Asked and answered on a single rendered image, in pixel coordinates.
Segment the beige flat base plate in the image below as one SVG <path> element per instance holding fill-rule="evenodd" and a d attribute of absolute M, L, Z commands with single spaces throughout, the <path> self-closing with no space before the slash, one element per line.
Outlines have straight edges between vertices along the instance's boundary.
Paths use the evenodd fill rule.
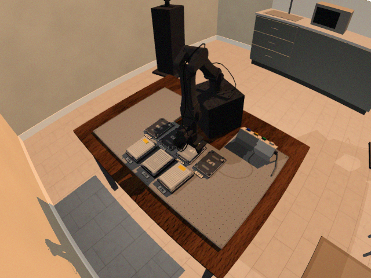
<path fill-rule="evenodd" d="M 194 164 L 211 149 L 227 161 L 210 178 L 198 170 L 204 175 L 203 178 L 194 173 L 191 179 L 171 194 L 157 178 L 178 162 L 175 161 L 156 178 L 148 174 L 141 164 L 160 150 L 158 146 L 162 144 L 159 139 L 180 126 L 175 122 L 181 118 L 180 106 L 181 95 L 164 87 L 93 132 L 146 186 L 222 250 L 264 196 L 289 156 L 277 150 L 277 168 L 271 175 L 275 169 L 276 155 L 269 162 L 266 161 L 237 143 L 237 134 L 221 150 L 207 143 L 207 149 L 190 165 L 183 161 L 186 168 L 194 173 L 197 170 Z M 161 117 L 174 126 L 157 139 L 149 134 L 152 137 L 149 140 L 158 148 L 137 164 L 125 151 L 148 134 L 145 129 Z M 133 163 L 129 164 L 125 160 L 127 157 Z M 150 175 L 148 179 L 141 174 L 143 171 Z M 159 185 L 167 191 L 165 194 L 157 188 Z"/>

